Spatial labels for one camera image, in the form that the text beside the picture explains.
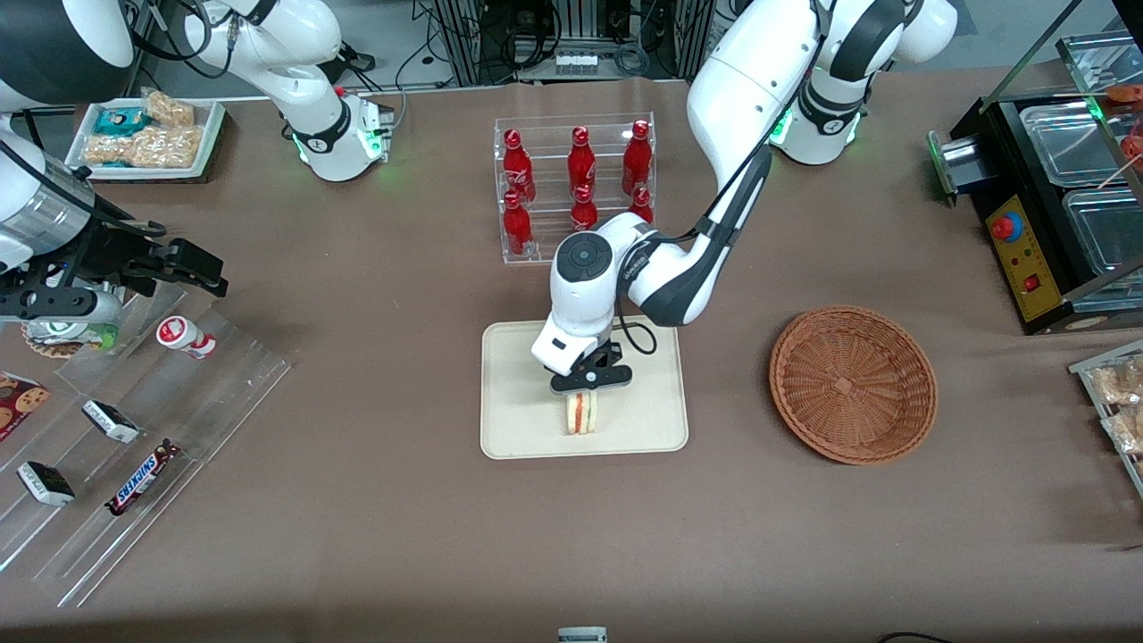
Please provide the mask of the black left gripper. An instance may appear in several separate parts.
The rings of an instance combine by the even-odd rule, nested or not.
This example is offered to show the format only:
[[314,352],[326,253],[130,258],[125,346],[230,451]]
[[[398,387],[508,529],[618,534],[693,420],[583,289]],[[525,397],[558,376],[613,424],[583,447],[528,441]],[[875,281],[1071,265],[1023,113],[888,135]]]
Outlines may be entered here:
[[574,413],[574,395],[596,391],[596,408],[604,402],[604,389],[617,389],[629,386],[633,380],[631,367],[622,363],[623,347],[618,341],[607,341],[583,361],[572,367],[572,373],[554,373],[550,379],[550,389],[555,395],[563,396],[566,413]]

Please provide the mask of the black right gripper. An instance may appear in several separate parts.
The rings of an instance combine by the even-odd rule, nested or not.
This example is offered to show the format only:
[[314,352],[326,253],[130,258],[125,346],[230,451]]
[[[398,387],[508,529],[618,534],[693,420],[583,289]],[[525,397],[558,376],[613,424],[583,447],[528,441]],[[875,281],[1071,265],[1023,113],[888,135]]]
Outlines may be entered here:
[[57,274],[58,288],[79,280],[125,286],[139,296],[154,297],[158,282],[192,286],[215,297],[225,297],[229,282],[197,276],[221,276],[223,262],[185,238],[160,246],[139,235],[78,235],[49,254],[35,257],[35,296],[57,296],[46,278]]

